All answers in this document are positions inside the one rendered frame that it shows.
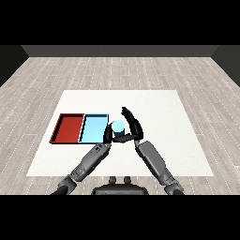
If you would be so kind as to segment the dark grey robot body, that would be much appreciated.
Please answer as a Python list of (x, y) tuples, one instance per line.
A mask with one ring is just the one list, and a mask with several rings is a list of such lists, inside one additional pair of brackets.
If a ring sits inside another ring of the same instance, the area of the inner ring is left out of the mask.
[(129, 176), (124, 177), (123, 184), (117, 184), (116, 177), (111, 176), (109, 183), (95, 187), (92, 195), (148, 195), (148, 191), (145, 187), (133, 185)]

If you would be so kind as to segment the red shallow open box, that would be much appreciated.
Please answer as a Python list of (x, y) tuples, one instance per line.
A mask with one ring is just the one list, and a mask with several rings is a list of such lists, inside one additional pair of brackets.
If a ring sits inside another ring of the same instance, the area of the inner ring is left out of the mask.
[(83, 113), (61, 113), (52, 132), (50, 143), (77, 144), (83, 117)]

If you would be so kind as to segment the small blue can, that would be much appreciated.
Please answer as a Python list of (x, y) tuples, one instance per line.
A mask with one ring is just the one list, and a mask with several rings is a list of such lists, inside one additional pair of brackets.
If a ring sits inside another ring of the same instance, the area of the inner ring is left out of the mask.
[(115, 120), (112, 122), (112, 131), (115, 137), (121, 137), (125, 135), (125, 124), (122, 120)]

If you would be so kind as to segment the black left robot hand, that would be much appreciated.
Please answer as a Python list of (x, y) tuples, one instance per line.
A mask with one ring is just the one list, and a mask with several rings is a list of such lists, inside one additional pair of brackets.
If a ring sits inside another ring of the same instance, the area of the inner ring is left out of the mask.
[(107, 125), (104, 130), (103, 134), (103, 142), (104, 143), (111, 143), (113, 140), (113, 129), (112, 125)]

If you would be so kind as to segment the light blue shallow open box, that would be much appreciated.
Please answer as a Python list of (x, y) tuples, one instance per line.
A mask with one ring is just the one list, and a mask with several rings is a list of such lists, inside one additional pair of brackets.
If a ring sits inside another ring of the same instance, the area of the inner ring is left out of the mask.
[(87, 113), (82, 122), (79, 144), (102, 143), (109, 115), (106, 113)]

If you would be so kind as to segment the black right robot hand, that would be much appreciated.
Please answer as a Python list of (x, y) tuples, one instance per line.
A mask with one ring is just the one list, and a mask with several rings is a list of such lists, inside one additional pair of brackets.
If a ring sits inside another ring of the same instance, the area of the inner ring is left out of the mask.
[(143, 128), (139, 121), (133, 116), (132, 112), (126, 107), (122, 108), (122, 115), (125, 116), (130, 132), (126, 135), (115, 137), (112, 139), (114, 143), (125, 143), (131, 140), (140, 141), (143, 139)]

